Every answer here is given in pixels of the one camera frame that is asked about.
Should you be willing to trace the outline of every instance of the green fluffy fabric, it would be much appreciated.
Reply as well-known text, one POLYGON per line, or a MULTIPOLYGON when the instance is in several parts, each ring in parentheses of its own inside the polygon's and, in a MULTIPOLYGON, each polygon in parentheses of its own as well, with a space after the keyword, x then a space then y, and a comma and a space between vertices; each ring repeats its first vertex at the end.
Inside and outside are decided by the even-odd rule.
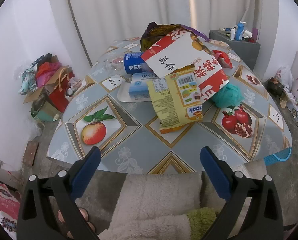
POLYGON ((216 219, 214 211, 207 207, 190 211, 187 216, 191 228, 191 240, 200 240, 216 219))

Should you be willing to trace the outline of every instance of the green leaf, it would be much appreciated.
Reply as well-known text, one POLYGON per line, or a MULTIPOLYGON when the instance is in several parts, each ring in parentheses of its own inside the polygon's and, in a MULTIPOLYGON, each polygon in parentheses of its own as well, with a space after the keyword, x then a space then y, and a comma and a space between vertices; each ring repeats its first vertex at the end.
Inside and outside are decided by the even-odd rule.
POLYGON ((108 106, 106 108, 104 108, 104 109, 101 109, 101 110, 95 112, 94 115, 93 115, 93 117, 95 119, 99 119, 105 113, 105 111, 107 111, 107 109, 108 109, 108 106))
POLYGON ((111 114, 103 114, 102 116, 100 116, 98 119, 97 119, 97 122, 101 122, 101 121, 104 121, 104 120, 109 120, 109 119, 114 119, 115 117, 111 114))
POLYGON ((92 122, 94 117, 93 115, 86 115, 84 118, 83 118, 86 122, 92 122))

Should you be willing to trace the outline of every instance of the red and white box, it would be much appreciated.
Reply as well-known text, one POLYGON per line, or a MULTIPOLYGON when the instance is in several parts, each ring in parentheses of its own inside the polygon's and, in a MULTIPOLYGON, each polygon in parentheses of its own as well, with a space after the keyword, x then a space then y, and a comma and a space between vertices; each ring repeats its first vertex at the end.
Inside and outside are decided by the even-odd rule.
POLYGON ((141 57, 159 78, 194 64, 202 103, 229 83, 222 67, 199 37, 182 28, 157 41, 141 57))

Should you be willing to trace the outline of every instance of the red gift bag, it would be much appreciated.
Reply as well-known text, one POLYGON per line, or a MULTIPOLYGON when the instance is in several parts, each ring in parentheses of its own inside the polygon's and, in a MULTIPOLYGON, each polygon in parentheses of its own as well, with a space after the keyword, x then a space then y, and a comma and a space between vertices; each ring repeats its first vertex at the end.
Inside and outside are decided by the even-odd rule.
POLYGON ((58 77, 58 85, 55 87, 54 91, 49 95, 50 100, 53 102, 55 107, 60 111, 64 112, 67 105, 68 100, 65 98, 65 92, 67 89, 67 84, 70 78, 74 77, 75 75, 70 72, 68 73, 67 68, 63 68, 58 77), (62 72, 66 71, 66 75, 63 77, 63 80, 61 81, 62 72))

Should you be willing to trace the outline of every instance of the barcode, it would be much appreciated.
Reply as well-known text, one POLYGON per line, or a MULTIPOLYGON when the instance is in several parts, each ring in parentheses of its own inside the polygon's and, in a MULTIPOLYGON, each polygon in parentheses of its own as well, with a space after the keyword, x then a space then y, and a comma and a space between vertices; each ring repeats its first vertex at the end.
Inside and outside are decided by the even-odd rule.
POLYGON ((185 78, 181 78, 178 81, 179 81, 180 85, 183 85, 185 83, 193 82, 193 78, 192 78, 192 76, 188 76, 188 77, 185 77, 185 78))

